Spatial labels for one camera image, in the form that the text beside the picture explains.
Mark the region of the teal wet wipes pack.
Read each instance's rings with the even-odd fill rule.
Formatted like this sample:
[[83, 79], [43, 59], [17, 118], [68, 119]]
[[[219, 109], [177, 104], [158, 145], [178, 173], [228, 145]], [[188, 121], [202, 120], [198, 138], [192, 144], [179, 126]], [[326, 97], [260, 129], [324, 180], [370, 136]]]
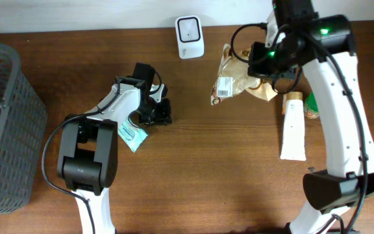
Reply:
[[140, 127], [135, 125], [130, 118], [127, 118], [119, 127], [118, 135], [128, 145], [130, 150], [135, 153], [148, 134]]

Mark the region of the beige paper bag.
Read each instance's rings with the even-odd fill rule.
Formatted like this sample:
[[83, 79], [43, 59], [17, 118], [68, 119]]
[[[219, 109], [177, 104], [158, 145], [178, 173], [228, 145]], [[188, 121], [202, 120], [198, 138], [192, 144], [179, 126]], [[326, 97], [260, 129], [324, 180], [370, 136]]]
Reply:
[[270, 101], [277, 95], [268, 80], [249, 76], [247, 68], [247, 64], [232, 55], [231, 46], [225, 44], [218, 69], [218, 77], [212, 87], [210, 104], [217, 105], [226, 99], [238, 96], [243, 91], [264, 101]]

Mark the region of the green lidded jar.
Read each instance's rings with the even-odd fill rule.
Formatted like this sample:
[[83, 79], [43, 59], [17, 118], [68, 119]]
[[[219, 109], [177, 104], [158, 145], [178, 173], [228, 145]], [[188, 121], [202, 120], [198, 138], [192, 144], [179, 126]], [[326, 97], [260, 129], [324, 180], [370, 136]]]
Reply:
[[318, 106], [314, 97], [314, 93], [310, 93], [304, 102], [304, 114], [309, 119], [319, 117]]

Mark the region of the white cream tube gold cap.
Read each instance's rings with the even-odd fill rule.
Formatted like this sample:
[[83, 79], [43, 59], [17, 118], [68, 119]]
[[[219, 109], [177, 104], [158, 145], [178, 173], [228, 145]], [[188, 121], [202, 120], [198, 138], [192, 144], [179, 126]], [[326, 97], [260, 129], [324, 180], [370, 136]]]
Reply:
[[280, 159], [305, 161], [305, 116], [303, 93], [290, 92], [283, 97], [284, 123]]

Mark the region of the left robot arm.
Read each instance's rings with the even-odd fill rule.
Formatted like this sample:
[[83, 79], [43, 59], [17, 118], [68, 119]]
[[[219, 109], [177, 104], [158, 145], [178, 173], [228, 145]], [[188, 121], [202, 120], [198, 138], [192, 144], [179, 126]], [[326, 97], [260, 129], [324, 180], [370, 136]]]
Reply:
[[117, 76], [110, 92], [91, 110], [61, 123], [57, 174], [77, 202], [83, 233], [115, 233], [109, 188], [118, 169], [118, 129], [133, 113], [142, 125], [172, 123], [167, 87], [158, 72], [136, 63], [130, 76]]

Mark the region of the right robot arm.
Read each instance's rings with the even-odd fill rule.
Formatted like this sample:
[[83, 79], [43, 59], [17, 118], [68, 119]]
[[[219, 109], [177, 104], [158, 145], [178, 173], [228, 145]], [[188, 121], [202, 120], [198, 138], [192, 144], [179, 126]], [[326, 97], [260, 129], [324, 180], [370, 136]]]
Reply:
[[353, 30], [343, 15], [322, 18], [310, 1], [276, 0], [266, 45], [253, 45], [248, 73], [278, 79], [300, 67], [314, 93], [327, 167], [303, 178], [306, 203], [287, 233], [326, 233], [350, 208], [374, 195], [374, 142], [358, 84]]

